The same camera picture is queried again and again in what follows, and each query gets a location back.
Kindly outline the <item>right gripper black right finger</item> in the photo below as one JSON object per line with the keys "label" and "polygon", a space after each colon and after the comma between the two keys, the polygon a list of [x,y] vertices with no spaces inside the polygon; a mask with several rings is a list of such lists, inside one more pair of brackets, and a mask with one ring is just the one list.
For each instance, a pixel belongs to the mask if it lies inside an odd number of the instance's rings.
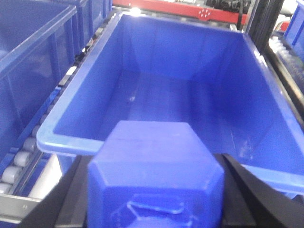
{"label": "right gripper black right finger", "polygon": [[222,228],[302,228],[304,207],[271,188],[226,153],[213,155],[224,169]]}

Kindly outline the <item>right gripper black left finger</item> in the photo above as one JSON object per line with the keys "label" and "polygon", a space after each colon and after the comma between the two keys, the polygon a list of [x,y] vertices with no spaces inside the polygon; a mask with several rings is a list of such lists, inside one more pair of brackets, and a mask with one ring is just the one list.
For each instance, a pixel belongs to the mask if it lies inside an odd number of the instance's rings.
{"label": "right gripper black left finger", "polygon": [[19,228],[86,228],[89,156],[77,156],[53,190],[21,221]]}

